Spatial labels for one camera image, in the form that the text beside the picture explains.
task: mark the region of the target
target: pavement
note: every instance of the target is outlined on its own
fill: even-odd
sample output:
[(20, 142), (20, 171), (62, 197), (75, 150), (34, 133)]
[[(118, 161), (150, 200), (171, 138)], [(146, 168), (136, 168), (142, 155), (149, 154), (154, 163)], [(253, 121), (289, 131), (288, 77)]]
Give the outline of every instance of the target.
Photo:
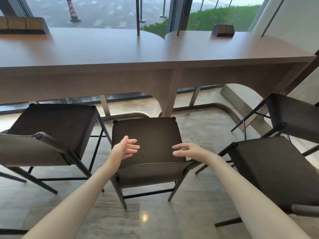
[[(26, 0), (33, 15), (43, 17), (49, 27), (136, 29), (135, 0), (72, 0), (81, 22), (70, 22), (66, 0)], [(166, 0), (165, 14), (169, 13), (171, 0)], [(232, 5), (261, 4), (264, 0), (233, 0)], [(203, 10), (214, 8), (217, 0), (204, 0)], [(219, 0), (218, 7), (228, 6), (230, 0)], [(191, 12), (200, 9), (202, 0), (193, 0)], [(164, 0), (143, 0), (142, 18), (145, 23), (161, 23)]]

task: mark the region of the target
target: marble floor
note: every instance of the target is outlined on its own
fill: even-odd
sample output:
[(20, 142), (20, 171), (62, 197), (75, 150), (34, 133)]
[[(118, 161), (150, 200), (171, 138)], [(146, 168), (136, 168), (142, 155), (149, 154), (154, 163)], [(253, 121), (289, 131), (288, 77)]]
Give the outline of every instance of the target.
[[(178, 95), (175, 107), (188, 105), (191, 95), (191, 93)], [(219, 89), (201, 91), (196, 104), (211, 102), (220, 102), (231, 107), (219, 94)], [(158, 102), (153, 98), (110, 103), (109, 107), (111, 113), (143, 111), (151, 117), (157, 117), (161, 112)], [(103, 109), (100, 106), (98, 110), (103, 115)], [(8, 129), (18, 116), (18, 114), (1, 116), (0, 130)], [(194, 142), (210, 151), (219, 152), (229, 143), (243, 139), (239, 129), (233, 133), (230, 132), (235, 123), (227, 113), (217, 108), (174, 112), (173, 116), (178, 122), (183, 142)], [(111, 133), (112, 121), (106, 122), (106, 127)], [(100, 130), (100, 127), (96, 125), (93, 134), (98, 135)], [(249, 139), (259, 137), (251, 127), (247, 128), (247, 134)], [(89, 141), (82, 159), (86, 166), (90, 164), (96, 142), (97, 138), (91, 138)], [(107, 139), (103, 138), (93, 172), (106, 161), (110, 149)], [(12, 174), (4, 167), (1, 167), (0, 171)], [(32, 174), (36, 177), (82, 176), (74, 165), (36, 167)], [(84, 181), (47, 182), (58, 190), (57, 195), (31, 182), (23, 184), (4, 178), (0, 178), (0, 182), (0, 228), (30, 229)], [(165, 183), (129, 188), (123, 189), (123, 193), (124, 195), (142, 193), (172, 188), (173, 185), (174, 183)], [(76, 238), (251, 238), (242, 223), (217, 229), (214, 227), (214, 223), (237, 217), (238, 213), (209, 168), (197, 176), (195, 170), (192, 170), (171, 202), (167, 201), (168, 196), (169, 193), (163, 193), (127, 199), (128, 208), (124, 210), (112, 184), (108, 182), (105, 193), (101, 193), (98, 197)], [(311, 238), (319, 238), (319, 219), (296, 216), (292, 218)], [(0, 236), (5, 239), (21, 237)]]

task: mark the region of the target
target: chair backrest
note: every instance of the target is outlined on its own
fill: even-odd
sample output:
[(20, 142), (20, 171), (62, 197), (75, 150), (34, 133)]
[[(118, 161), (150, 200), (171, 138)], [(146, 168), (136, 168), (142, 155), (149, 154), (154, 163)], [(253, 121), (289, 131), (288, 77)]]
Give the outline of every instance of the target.
[(0, 133), (0, 164), (6, 167), (69, 165), (57, 150), (35, 139), (35, 134), (3, 133)]
[(178, 181), (194, 160), (182, 162), (144, 163), (132, 165), (117, 171), (118, 183), (121, 188), (154, 185)]

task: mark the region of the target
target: striped traffic cone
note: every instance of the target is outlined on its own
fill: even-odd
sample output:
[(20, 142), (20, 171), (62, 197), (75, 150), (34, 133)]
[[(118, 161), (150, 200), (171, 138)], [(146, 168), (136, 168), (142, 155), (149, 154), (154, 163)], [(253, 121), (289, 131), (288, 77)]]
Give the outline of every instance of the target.
[(81, 19), (79, 19), (77, 13), (75, 12), (75, 9), (73, 7), (72, 1), (71, 0), (67, 0), (67, 2), (68, 2), (68, 6), (69, 6), (70, 15), (71, 15), (70, 21), (73, 22), (73, 23), (80, 22)]

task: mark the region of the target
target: grass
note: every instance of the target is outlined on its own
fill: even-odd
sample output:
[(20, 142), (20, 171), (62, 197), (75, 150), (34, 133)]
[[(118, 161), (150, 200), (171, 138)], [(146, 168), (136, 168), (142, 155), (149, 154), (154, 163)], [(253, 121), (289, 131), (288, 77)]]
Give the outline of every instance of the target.
[[(260, 5), (231, 6), (192, 12), (189, 14), (187, 30), (211, 31), (215, 24), (233, 24), (235, 31), (246, 32), (255, 18)], [(141, 30), (162, 38), (167, 34), (168, 19), (162, 23), (144, 25)]]

